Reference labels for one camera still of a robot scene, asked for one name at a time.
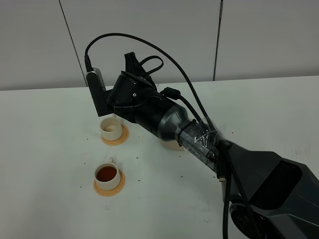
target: white table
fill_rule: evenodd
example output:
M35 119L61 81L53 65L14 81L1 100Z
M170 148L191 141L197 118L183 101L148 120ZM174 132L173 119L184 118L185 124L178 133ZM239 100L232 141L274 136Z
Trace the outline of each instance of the white table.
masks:
M167 86L195 106L186 83L159 90ZM319 77L194 86L226 138L305 163L319 177ZM0 112L0 238L222 238L215 173L137 124L126 122L124 144L105 145L88 88L0 92ZM94 169L112 156L127 181L101 197ZM246 238L231 219L229 227L230 239Z

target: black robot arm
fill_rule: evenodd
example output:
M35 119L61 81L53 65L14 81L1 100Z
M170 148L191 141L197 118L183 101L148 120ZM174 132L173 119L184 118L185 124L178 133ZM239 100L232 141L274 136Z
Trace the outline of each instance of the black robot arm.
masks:
M216 172L224 188L231 182L223 190L229 192L224 199L232 203L231 218L248 238L319 238L319 181L307 166L225 140L211 122L189 119L184 107L157 92L134 53L125 60L126 71L111 90L106 90L98 69L88 68L86 79L99 116L115 113L164 141L176 140ZM172 90L166 93L174 99Z

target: coaster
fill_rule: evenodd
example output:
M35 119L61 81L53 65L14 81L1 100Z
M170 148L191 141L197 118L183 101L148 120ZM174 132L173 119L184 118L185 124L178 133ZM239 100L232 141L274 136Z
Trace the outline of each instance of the coaster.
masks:
M120 171L120 175L121 175L121 180L115 189L108 190L108 191L102 190L98 187L98 185L96 184L96 182L94 180L93 187L94 187L95 192L103 197L111 197L111 196L118 194L124 188L124 185L125 185L125 175L121 170L119 170L119 171Z
M103 141L103 143L110 145L110 146L122 144L128 139L128 137L130 135L129 129L124 124L122 125L122 130L123 130L123 133L122 133L121 137L119 137L117 140L109 141L109 140L104 139L102 136L101 136L101 140Z

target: white cup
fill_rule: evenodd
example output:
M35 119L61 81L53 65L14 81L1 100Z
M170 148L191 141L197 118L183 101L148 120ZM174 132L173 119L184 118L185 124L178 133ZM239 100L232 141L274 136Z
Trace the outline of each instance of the white cup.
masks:
M113 167L116 169L115 177L107 182L101 182L96 178L98 172L104 167ZM115 189L118 186L118 184L121 181L121 174L118 167L114 163L104 163L104 164L101 164L99 167L97 167L97 169L95 170L94 180L100 189L109 191L109 190Z
M100 123L101 136L108 140L114 141L121 137L123 130L121 122L115 117L109 117Z

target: white wall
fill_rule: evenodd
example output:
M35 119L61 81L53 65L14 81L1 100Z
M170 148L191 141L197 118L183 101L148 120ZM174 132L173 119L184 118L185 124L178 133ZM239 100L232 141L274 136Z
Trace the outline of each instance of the white wall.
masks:
M61 1L83 70L84 51L95 37L110 32L143 38L170 54L193 81L212 80L220 0L62 0ZM124 54L134 51L139 60L159 55L132 39L100 40L89 55L112 85L125 69ZM180 72L168 60L154 74L159 82L182 82ZM154 60L146 70L159 65Z
M318 0L225 0L217 80L319 75Z
M1 0L0 90L85 81L58 0Z

